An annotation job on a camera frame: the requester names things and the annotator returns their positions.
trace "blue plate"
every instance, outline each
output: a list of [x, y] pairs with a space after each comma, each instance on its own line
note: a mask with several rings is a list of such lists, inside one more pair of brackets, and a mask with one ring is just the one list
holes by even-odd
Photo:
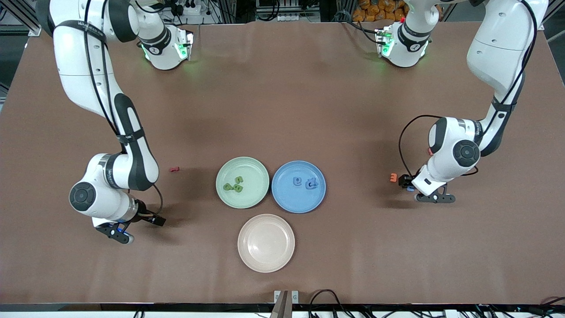
[[310, 212], [324, 200], [324, 175], [309, 162], [291, 161], [275, 173], [272, 191], [275, 201], [288, 212]]

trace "brown table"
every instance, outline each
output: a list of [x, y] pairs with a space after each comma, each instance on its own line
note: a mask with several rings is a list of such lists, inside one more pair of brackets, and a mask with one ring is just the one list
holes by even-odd
[[[67, 201], [89, 159], [119, 145], [102, 118], [63, 93], [51, 39], [30, 39], [0, 115], [0, 302], [257, 303], [280, 289], [305, 302], [321, 288], [346, 303], [565, 294], [565, 89], [541, 33], [502, 146], [478, 175], [450, 183], [456, 203], [418, 204], [388, 180], [403, 172], [398, 134], [411, 118], [486, 114], [493, 90], [466, 65], [478, 26], [441, 23], [409, 69], [379, 60], [362, 33], [339, 24], [204, 26], [193, 61], [172, 71], [151, 67], [134, 42], [112, 45], [118, 83], [159, 162], [168, 218], [163, 228], [132, 225], [130, 246]], [[432, 123], [405, 134], [413, 170], [427, 159]], [[270, 194], [231, 209], [215, 175], [238, 156], [271, 175], [310, 161], [327, 196], [304, 215]], [[158, 203], [153, 190], [135, 195]], [[271, 274], [247, 268], [236, 247], [241, 226], [262, 213], [284, 217], [297, 240], [290, 263]]]

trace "green plate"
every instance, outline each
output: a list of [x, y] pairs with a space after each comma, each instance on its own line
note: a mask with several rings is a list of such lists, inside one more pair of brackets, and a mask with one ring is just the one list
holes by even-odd
[[238, 157], [221, 167], [216, 192], [232, 208], [246, 209], [261, 202], [269, 190], [269, 173], [257, 159]]

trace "plate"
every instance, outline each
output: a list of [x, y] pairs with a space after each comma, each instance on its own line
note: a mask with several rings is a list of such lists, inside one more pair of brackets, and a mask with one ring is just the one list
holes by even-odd
[[288, 263], [294, 253], [294, 233], [281, 217], [261, 214], [241, 228], [237, 239], [241, 260], [259, 273], [272, 273]]
[[250, 157], [226, 162], [216, 177], [216, 192], [232, 208], [246, 209], [261, 202], [269, 190], [269, 173]]
[[324, 200], [324, 175], [309, 162], [291, 161], [273, 176], [272, 192], [275, 201], [288, 212], [310, 212]]

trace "white robotic arm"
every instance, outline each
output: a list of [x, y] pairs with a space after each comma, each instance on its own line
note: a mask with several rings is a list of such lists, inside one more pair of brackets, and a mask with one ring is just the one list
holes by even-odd
[[93, 219], [97, 230], [120, 243], [132, 243], [133, 236], [125, 232], [130, 222], [162, 226], [164, 218], [124, 190], [154, 186], [159, 167], [132, 101], [115, 80], [106, 43], [139, 38], [146, 58], [167, 70], [187, 59], [192, 42], [186, 31], [165, 26], [157, 13], [144, 12], [125, 0], [40, 0], [37, 8], [42, 26], [53, 35], [65, 93], [78, 106], [106, 118], [122, 148], [119, 153], [94, 156], [72, 187], [69, 201]]
[[[377, 37], [385, 42], [378, 45], [379, 53], [400, 67], [413, 66], [424, 56], [429, 35], [439, 18], [435, 5], [466, 0], [405, 1], [410, 6], [405, 22], [386, 28], [384, 31], [390, 37]], [[467, 64], [494, 89], [494, 97], [486, 117], [480, 121], [443, 117], [432, 126], [428, 135], [432, 157], [415, 176], [410, 176], [411, 184], [424, 196], [470, 171], [480, 157], [493, 153], [500, 145], [524, 84], [523, 69], [539, 27], [537, 23], [546, 9], [547, 0], [490, 0], [486, 5], [485, 19], [467, 53]]]

